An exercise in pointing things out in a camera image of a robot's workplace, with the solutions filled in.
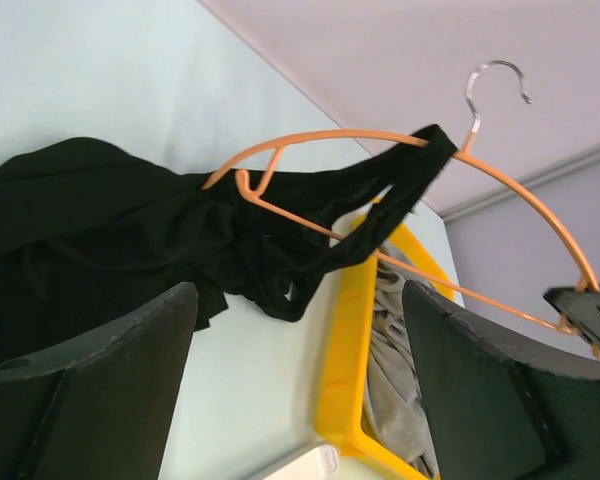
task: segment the orange hanger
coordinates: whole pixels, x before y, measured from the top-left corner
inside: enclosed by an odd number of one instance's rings
[[[522,185],[520,185],[514,179],[505,175],[504,173],[500,172],[499,170],[493,168],[492,166],[488,165],[487,163],[483,162],[482,160],[479,160],[478,158],[472,156],[469,153],[469,150],[475,139],[476,133],[478,132],[478,129],[480,128],[480,121],[481,121],[480,114],[478,113],[478,111],[476,110],[476,108],[473,104],[473,98],[472,98],[473,85],[475,83],[476,78],[478,78],[478,76],[480,75],[480,73],[483,70],[485,70],[493,65],[504,65],[506,67],[511,68],[516,73],[516,75],[518,76],[518,79],[520,81],[521,97],[525,100],[525,102],[532,103],[531,99],[527,95],[527,84],[526,84],[525,77],[517,66],[515,66],[514,64],[512,64],[510,62],[506,62],[503,60],[494,60],[494,61],[487,62],[487,63],[480,65],[480,67],[478,67],[469,77],[469,80],[467,82],[466,94],[465,94],[467,103],[469,104],[469,108],[471,109],[471,112],[473,113],[473,116],[474,116],[473,127],[471,128],[471,131],[469,132],[469,134],[465,140],[464,146],[462,147],[461,150],[456,152],[453,155],[453,157],[455,159],[460,160],[461,162],[463,162],[467,165],[470,165],[474,168],[477,168],[478,170],[495,178],[500,183],[504,184],[505,186],[507,186],[511,190],[513,190],[515,193],[520,195],[529,205],[531,205],[542,216],[542,218],[544,218],[547,221],[547,223],[551,226],[551,228],[553,228],[553,230],[560,237],[560,239],[564,243],[565,247],[567,248],[567,250],[573,257],[573,260],[578,265],[578,268],[580,269],[580,272],[581,272],[581,278],[576,286],[576,291],[592,290],[592,291],[599,292],[600,284],[598,283],[598,279],[596,277],[596,274],[593,271],[593,268],[591,267],[591,264],[585,257],[582,249],[580,248],[578,243],[575,241],[575,239],[573,238],[571,233],[562,224],[562,222],[558,219],[558,217],[556,217],[556,215],[544,203],[542,203],[535,195],[533,195],[529,190],[524,188]],[[371,138],[371,139],[378,139],[378,140],[389,140],[392,142],[405,143],[408,145],[414,145],[414,146],[421,147],[421,148],[426,146],[428,143],[426,140],[412,137],[410,135],[402,135],[400,133],[384,132],[384,131],[379,131],[379,130],[341,129],[341,130],[322,130],[322,131],[316,131],[316,132],[296,133],[293,135],[286,135],[284,137],[279,137],[274,140],[269,140],[267,142],[260,143],[258,145],[255,145],[251,148],[248,148],[248,149],[240,152],[239,154],[234,156],[231,160],[229,160],[227,163],[225,163],[220,169],[218,169],[216,172],[214,172],[207,179],[207,181],[205,182],[205,184],[203,185],[202,188],[205,190],[208,188],[211,188],[216,182],[218,182],[218,180],[220,180],[224,175],[226,175],[235,165],[237,165],[241,161],[251,157],[252,155],[255,155],[255,154],[260,153],[265,150],[275,149],[274,154],[271,157],[271,160],[269,161],[267,170],[266,170],[266,172],[264,172],[264,174],[260,180],[260,183],[258,184],[258,186],[255,190],[252,190],[250,187],[249,172],[245,169],[240,169],[240,170],[236,171],[236,184],[237,184],[238,190],[240,192],[240,195],[242,195],[242,197],[244,197],[247,201],[254,203],[256,205],[259,205],[260,207],[265,208],[271,212],[282,215],[283,217],[288,218],[289,220],[293,220],[294,222],[297,222],[301,225],[311,228],[317,232],[323,233],[324,235],[327,235],[331,238],[335,238],[337,240],[342,240],[344,238],[342,235],[339,235],[325,227],[322,227],[321,225],[310,222],[309,220],[306,220],[302,217],[299,217],[298,215],[295,215],[295,214],[288,212],[280,207],[277,207],[276,205],[273,205],[265,200],[262,200],[262,198],[261,198],[262,194],[267,189],[267,186],[269,185],[269,182],[271,181],[271,178],[273,177],[275,168],[276,168],[278,162],[280,161],[282,154],[287,146],[297,144],[297,143],[309,142],[309,141],[313,141],[313,140],[323,140],[323,139],[332,139],[332,138]],[[498,302],[497,300],[493,300],[489,297],[486,297],[484,295],[476,293],[472,290],[468,290],[459,285],[455,285],[455,284],[447,282],[443,279],[437,278],[434,275],[431,275],[427,272],[421,271],[411,265],[407,265],[403,262],[400,262],[400,261],[398,261],[388,255],[385,255],[379,251],[374,252],[374,255],[387,263],[390,263],[397,267],[400,267],[400,268],[403,268],[410,272],[413,272],[413,273],[420,275],[432,282],[439,283],[439,284],[449,287],[453,290],[456,290],[464,295],[475,298],[475,299],[485,302],[489,305],[497,307],[501,310],[512,313],[512,314],[522,317],[526,320],[535,322],[539,325],[550,328],[557,332],[571,334],[571,335],[579,335],[582,333],[578,328],[571,325],[569,323],[568,319],[564,315],[560,317],[560,323],[558,323],[558,324],[548,322],[546,320],[542,320],[542,319],[537,318],[528,313],[524,313],[516,308],[510,307],[501,302]],[[596,354],[596,356],[600,357],[600,348],[597,346],[594,346],[593,348],[594,348],[594,353]]]

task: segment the gray clothing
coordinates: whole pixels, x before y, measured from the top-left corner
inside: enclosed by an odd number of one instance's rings
[[[387,244],[383,250],[411,264],[395,247]],[[387,449],[433,478],[438,474],[438,465],[402,310],[405,277],[420,279],[378,262],[363,424]]]

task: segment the yellow basket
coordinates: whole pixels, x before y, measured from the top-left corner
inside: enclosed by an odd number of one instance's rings
[[[357,218],[352,229],[363,220],[364,216]],[[400,225],[391,234],[389,241],[416,267],[439,278],[448,279],[405,225]],[[362,430],[362,403],[371,342],[377,266],[378,260],[372,256],[364,263],[346,268],[343,272],[322,379],[316,430],[338,447],[342,456],[356,457],[385,478],[427,480]],[[450,288],[438,284],[434,284],[434,287],[442,295],[453,299],[454,293]]]

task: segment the hanger hook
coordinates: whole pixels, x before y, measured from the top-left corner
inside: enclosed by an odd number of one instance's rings
[[[529,95],[527,95],[527,79],[525,78],[524,73],[522,73],[522,70],[520,70],[516,65],[505,60],[492,60],[490,62],[483,63],[474,70],[469,77],[469,80],[467,80],[467,92],[465,94],[469,109],[471,110],[471,113],[473,113],[473,127],[471,127],[471,133],[473,135],[475,135],[480,128],[480,114],[478,113],[476,106],[473,104],[473,84],[476,82],[476,78],[478,78],[483,70],[493,67],[494,65],[504,65],[505,67],[509,67],[511,70],[513,70],[518,76],[518,80],[520,80],[520,96],[529,105],[533,103],[533,100],[531,100]]]

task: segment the gray wall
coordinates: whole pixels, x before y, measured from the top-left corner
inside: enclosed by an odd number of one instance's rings
[[[534,191],[571,231],[600,279],[600,163]],[[460,285],[548,320],[542,294],[574,285],[579,271],[551,228],[516,197],[447,225]],[[555,334],[465,296],[469,310],[529,337],[583,356],[579,338]]]

